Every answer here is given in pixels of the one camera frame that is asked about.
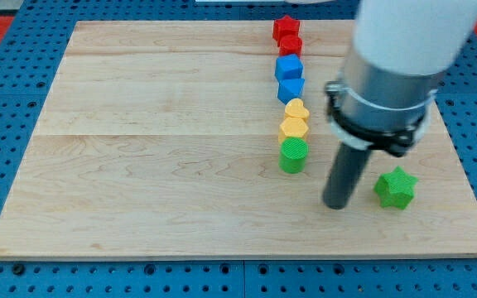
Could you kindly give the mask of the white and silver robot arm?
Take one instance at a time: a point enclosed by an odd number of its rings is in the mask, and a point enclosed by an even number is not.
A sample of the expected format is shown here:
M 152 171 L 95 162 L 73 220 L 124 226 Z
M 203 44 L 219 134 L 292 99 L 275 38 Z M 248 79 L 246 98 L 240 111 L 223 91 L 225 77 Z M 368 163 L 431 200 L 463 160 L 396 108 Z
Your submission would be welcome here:
M 325 87 L 332 132 L 357 151 L 404 156 L 476 22 L 477 0 L 360 1 L 343 67 Z

